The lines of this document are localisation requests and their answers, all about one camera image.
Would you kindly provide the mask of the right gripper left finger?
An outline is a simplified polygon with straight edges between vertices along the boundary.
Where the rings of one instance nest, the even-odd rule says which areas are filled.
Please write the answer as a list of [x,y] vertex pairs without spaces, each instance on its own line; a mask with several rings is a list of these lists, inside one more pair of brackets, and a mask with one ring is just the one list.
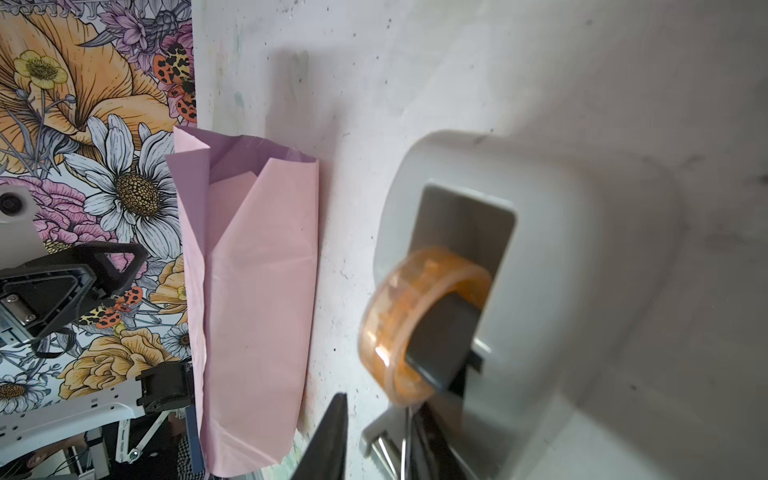
[[348,400],[336,393],[298,463],[292,480],[342,480],[348,440]]

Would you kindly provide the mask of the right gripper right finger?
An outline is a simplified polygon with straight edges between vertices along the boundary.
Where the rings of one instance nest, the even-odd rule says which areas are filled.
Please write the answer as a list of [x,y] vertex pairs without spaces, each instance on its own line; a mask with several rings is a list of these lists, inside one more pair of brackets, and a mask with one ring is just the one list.
[[405,478],[467,479],[427,403],[406,416]]

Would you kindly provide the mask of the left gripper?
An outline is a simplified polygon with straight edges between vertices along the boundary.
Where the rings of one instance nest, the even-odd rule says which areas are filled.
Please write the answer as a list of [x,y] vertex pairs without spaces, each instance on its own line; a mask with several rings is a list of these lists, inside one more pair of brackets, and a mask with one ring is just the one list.
[[134,243],[90,242],[49,254],[33,223],[36,211],[25,187],[1,188],[1,347],[46,355],[40,343],[61,334],[65,353],[76,340],[70,326],[126,293],[147,251]]

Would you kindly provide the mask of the purple wrapping paper sheet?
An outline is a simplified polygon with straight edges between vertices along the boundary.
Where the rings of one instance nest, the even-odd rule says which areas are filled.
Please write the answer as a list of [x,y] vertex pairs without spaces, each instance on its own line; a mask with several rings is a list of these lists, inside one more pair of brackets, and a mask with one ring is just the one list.
[[265,138],[178,127],[177,190],[195,408],[206,469],[230,478],[291,451],[319,249],[319,161]]

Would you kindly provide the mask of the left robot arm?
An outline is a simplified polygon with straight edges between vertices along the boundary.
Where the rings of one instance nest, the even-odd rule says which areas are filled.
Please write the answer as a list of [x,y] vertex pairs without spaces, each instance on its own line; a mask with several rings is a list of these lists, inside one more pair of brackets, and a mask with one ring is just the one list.
[[[147,258],[138,244],[91,242],[47,254],[37,235],[37,205],[31,192],[1,188],[1,345],[27,347],[37,359],[58,357],[45,346],[62,335],[72,349],[72,326],[100,307],[112,307],[132,287]],[[97,440],[104,425],[119,423],[118,458],[133,462],[140,447],[128,444],[130,422],[146,414],[168,414],[193,403],[189,362],[162,362],[133,379],[85,397],[11,413],[1,423],[1,462],[76,434]]]

